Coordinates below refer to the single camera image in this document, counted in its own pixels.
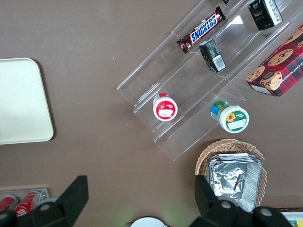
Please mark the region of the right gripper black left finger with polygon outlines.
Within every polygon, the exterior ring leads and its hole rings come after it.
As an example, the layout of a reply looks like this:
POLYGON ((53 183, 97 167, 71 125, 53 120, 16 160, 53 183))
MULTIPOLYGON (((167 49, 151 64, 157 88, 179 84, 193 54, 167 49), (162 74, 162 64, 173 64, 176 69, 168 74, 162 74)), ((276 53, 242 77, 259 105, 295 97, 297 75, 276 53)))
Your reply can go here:
POLYGON ((17 218, 18 227, 72 227, 89 200, 88 178, 79 175, 55 202, 17 218))

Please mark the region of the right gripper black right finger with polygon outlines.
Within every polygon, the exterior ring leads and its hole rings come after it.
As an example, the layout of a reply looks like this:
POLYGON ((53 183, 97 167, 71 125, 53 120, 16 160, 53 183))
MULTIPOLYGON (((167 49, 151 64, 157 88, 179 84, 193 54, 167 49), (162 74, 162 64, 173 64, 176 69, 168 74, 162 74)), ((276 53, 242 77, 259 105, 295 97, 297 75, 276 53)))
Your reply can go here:
POLYGON ((200 212, 193 227, 252 227, 253 216, 232 201, 220 200, 203 175, 195 176, 195 200, 200 212))

